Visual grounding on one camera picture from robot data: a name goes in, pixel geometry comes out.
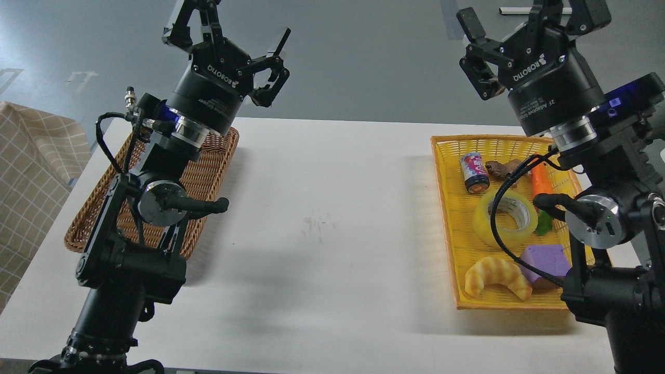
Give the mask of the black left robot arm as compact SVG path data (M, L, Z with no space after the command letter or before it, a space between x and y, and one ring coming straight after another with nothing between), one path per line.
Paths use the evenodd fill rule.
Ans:
M98 146L115 177L76 268L78 284L90 291L60 355L28 372L164 373L155 359L127 363L138 345L136 325L152 319L157 303L171 304L185 283L180 251L188 223L230 204L190 198L181 177L210 132L230 130L243 99L268 108L290 76L281 57L289 28L252 58L223 35L218 5L184 1L164 28L163 43L189 56L169 99L136 99L128 87L126 113L98 117Z

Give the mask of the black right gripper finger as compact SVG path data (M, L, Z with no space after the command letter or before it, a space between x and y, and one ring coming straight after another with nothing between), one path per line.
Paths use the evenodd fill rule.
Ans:
M605 28L612 15L605 1L570 1L571 14L565 24L569 36L582 36ZM544 26L558 26L563 16L563 1L534 1L529 12L529 31L537 32Z
M457 19L469 42L465 56L459 60L459 66L481 99L488 100L500 95L505 87L489 65L494 64L503 69L508 67L508 57L501 52L501 43L487 38L472 7L458 10Z

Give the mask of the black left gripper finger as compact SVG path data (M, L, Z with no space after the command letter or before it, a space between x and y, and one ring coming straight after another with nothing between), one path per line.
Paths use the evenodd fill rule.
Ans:
M239 79L237 88L243 95L249 96L256 106L269 108L281 91L288 78L290 78L289 69L284 67L284 59L280 56L285 44L291 34L290 28L284 28L280 37L268 49L266 55L251 59L246 66L236 69L236 76ZM266 83L252 90L241 88L241 83L254 82L254 75L269 70L270 74Z
M187 52L190 59L200 55L221 59L225 42L219 23L220 3L221 1L183 1L174 21L163 30L162 43ZM193 43L189 26L195 10L199 12L203 37L198 44Z

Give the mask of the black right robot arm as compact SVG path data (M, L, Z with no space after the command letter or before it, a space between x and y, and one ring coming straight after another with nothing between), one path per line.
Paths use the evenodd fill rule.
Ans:
M508 92L525 135L549 133L554 145L508 177L508 188L558 154L558 169L582 166L591 186L575 198L540 194L535 206L565 222L572 266L562 287L576 320L605 327L617 373L663 373L663 192L648 162L648 118L663 101L655 73L604 93L575 38L611 22L604 1L535 1L506 40L487 38L472 8L457 12L469 44L459 64L484 100Z

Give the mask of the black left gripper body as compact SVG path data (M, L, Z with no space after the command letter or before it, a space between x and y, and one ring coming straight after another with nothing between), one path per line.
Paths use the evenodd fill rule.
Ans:
M219 51L211 43L195 45L190 64L168 99L168 108L225 135L242 97L254 88L252 73L237 73L250 60L232 41L223 41Z

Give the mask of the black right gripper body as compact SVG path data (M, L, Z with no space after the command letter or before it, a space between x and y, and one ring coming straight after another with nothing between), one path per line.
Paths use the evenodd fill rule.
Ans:
M605 102L586 59L562 26L545 26L540 39L528 44L532 32L523 25L502 43L512 69L500 68L498 81L525 135L532 137Z

